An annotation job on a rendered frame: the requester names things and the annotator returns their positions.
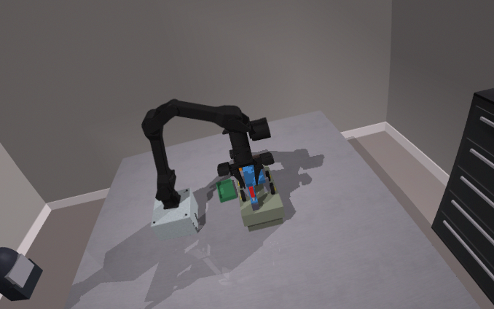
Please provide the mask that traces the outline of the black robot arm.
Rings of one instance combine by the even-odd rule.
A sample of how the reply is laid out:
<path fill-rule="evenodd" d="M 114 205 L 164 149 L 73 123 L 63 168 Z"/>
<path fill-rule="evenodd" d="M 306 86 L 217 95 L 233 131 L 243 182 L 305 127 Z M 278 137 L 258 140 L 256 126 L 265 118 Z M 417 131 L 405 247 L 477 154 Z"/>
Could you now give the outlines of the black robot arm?
<path fill-rule="evenodd" d="M 164 124 L 172 117 L 186 117 L 194 120 L 214 122 L 224 128 L 222 134 L 229 134 L 232 146 L 242 146 L 252 141 L 271 138 L 267 118 L 250 121 L 237 106 L 207 106 L 173 99 L 146 113 L 141 124 L 145 136 L 152 146 L 157 169 L 157 194 L 155 199 L 163 203 L 163 209 L 178 208 L 181 196 L 175 191 L 175 170 L 168 166 L 165 145 L 162 138 Z"/>

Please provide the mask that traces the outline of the green tray floor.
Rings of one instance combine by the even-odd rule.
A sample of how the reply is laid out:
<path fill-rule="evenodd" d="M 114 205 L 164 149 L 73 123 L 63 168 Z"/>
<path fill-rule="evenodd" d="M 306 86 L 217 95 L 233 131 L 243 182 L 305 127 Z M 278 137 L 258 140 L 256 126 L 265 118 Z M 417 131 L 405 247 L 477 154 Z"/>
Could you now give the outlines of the green tray floor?
<path fill-rule="evenodd" d="M 219 185 L 218 190 L 219 190 L 220 198 L 229 197 L 235 194 L 231 182 Z"/>

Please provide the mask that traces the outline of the green tray rim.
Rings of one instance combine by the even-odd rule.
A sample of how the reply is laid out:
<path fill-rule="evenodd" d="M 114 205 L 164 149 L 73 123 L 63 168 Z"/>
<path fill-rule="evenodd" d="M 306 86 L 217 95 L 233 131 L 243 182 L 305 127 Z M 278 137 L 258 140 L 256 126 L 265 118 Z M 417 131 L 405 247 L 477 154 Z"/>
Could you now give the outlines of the green tray rim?
<path fill-rule="evenodd" d="M 217 182 L 216 183 L 216 188 L 217 188 L 217 192 L 218 192 L 218 195 L 219 195 L 219 190 L 218 190 L 218 186 L 219 185 L 222 185 L 222 184 L 226 184 L 226 183 L 229 183 L 231 182 L 232 183 L 232 180 L 231 179 L 227 179 L 227 180 L 224 180 L 224 181 L 220 181 L 220 182 Z M 234 187 L 232 185 L 232 188 L 234 190 Z M 234 190 L 234 193 L 235 193 L 235 190 Z M 220 198 L 220 195 L 219 195 L 219 200 L 220 200 L 220 203 L 224 202 L 224 201 L 228 201 L 228 200 L 231 200 L 231 199 L 236 199 L 236 194 L 232 195 L 232 196 L 229 196 L 229 197 L 223 197 L 223 198 Z"/>

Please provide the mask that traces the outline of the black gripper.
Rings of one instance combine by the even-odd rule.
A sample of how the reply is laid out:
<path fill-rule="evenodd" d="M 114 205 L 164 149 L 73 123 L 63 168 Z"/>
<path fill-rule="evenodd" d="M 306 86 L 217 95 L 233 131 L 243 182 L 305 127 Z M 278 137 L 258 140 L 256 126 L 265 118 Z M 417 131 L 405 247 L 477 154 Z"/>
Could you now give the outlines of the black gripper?
<path fill-rule="evenodd" d="M 275 163 L 270 152 L 259 154 L 260 157 L 253 159 L 249 142 L 242 146 L 232 146 L 232 150 L 234 152 L 236 163 L 231 165 L 229 164 L 229 162 L 220 163 L 218 164 L 217 172 L 219 177 L 226 176 L 230 173 L 231 176 L 234 176 L 241 183 L 244 189 L 246 187 L 240 174 L 239 168 L 254 165 L 255 182 L 258 186 L 259 174 L 261 169 L 264 168 L 263 165 L 266 166 Z"/>

